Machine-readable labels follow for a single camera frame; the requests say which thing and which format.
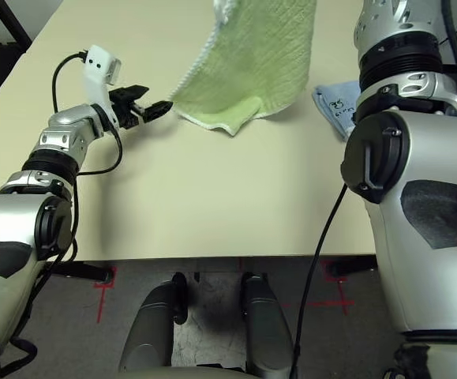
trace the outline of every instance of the table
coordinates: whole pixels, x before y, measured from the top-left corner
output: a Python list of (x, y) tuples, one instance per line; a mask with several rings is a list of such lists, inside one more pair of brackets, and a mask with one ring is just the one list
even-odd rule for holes
[[(296, 104), (232, 138), (169, 113), (122, 131), (113, 173), (79, 178), (80, 260), (304, 255), (314, 251), (343, 184), (345, 144), (314, 105), (319, 84), (358, 77), (352, 33), (361, 0), (319, 0), (310, 80)], [(203, 47), (212, 0), (64, 0), (0, 88), (0, 185), (26, 160), (52, 113), (51, 75), (98, 44), (122, 60), (118, 85), (169, 96)], [(80, 63), (58, 79), (60, 109), (83, 103)], [(114, 162), (108, 137), (84, 170)], [(374, 253), (360, 198), (348, 193), (323, 254)]]

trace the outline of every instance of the red tape cross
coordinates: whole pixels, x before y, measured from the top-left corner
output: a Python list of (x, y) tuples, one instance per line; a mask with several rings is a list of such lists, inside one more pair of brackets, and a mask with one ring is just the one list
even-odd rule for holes
[(116, 272), (118, 271), (117, 267), (111, 267), (112, 270), (112, 280), (109, 283), (95, 283), (93, 285), (94, 288), (101, 288), (102, 292), (100, 293), (100, 301), (99, 301), (99, 310), (96, 314), (96, 323), (99, 324), (100, 320), (102, 319), (102, 311), (103, 311), (103, 304), (105, 303), (105, 290), (107, 288), (111, 289), (114, 288), (114, 281), (116, 280)]
[[(347, 281), (347, 278), (346, 277), (342, 277), (342, 278), (335, 278), (334, 276), (331, 276), (329, 273), (328, 273), (328, 270), (326, 269), (326, 266), (331, 263), (332, 261), (330, 260), (321, 260), (320, 263), (321, 263), (321, 271), (323, 272), (323, 277), (324, 277), (324, 280), (328, 283), (337, 283), (337, 291), (339, 292), (339, 296), (340, 296), (340, 301), (338, 300), (335, 300), (335, 301), (324, 301), (324, 302), (307, 302), (306, 305), (307, 306), (315, 306), (315, 307), (319, 307), (319, 306), (341, 306), (342, 307), (342, 312), (344, 315), (347, 316), (347, 307), (348, 306), (353, 306), (354, 305), (354, 301), (352, 300), (346, 300), (346, 296), (344, 294), (344, 290), (342, 288), (342, 283), (343, 282), (346, 282)], [(281, 304), (281, 306), (283, 308), (289, 308), (290, 306), (292, 306), (292, 304), (289, 304), (289, 303), (285, 303), (285, 304)]]

